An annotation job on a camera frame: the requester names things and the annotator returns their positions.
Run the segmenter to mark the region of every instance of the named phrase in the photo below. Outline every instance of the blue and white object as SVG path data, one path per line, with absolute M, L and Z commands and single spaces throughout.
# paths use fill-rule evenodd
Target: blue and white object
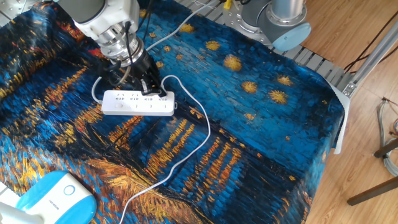
M 53 171 L 29 189 L 16 208 L 40 217 L 43 224 L 86 224 L 95 215 L 96 200 L 71 174 Z

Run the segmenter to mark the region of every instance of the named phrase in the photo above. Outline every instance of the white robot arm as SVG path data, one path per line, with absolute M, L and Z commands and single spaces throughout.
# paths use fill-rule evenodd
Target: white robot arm
M 58 4 L 72 17 L 75 25 L 101 47 L 110 59 L 110 69 L 126 68 L 123 80 L 140 81 L 142 94 L 165 96 L 154 59 L 137 37 L 139 5 L 136 0 L 59 0 Z

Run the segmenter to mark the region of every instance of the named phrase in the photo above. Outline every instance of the power strip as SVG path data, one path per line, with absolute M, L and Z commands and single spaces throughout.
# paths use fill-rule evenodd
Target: power strip
M 143 96 L 141 91 L 108 90 L 102 100 L 101 111 L 106 115 L 172 116 L 174 93 L 167 96 Z

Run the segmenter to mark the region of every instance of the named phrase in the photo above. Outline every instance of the metal frame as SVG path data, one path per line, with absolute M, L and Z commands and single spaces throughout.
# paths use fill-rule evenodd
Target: metal frame
M 348 83 L 343 93 L 351 97 L 357 89 L 359 83 L 367 76 L 380 60 L 388 53 L 391 47 L 398 41 L 398 21 L 391 27 L 390 31 L 384 36 L 381 42 L 373 50 L 370 56 L 356 72 L 355 76 Z

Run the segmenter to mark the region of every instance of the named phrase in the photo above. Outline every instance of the blue fabric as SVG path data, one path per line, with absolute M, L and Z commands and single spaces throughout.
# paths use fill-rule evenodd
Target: blue fabric
M 190 13 L 157 2 L 145 45 Z M 133 200 L 125 222 L 305 221 L 341 103 L 320 75 L 259 42 L 202 16 L 188 23 L 149 53 L 162 77 L 179 76 L 203 104 L 212 135 L 167 183 Z M 202 112 L 173 80 L 165 84 L 179 104 L 173 117 L 104 116 L 90 93 L 98 46 L 57 4 L 38 4 L 0 29 L 0 51 L 0 181 L 18 194 L 67 170 L 96 198 L 93 223 L 115 223 L 129 197 L 207 135 Z M 101 82 L 98 98 L 112 88 Z

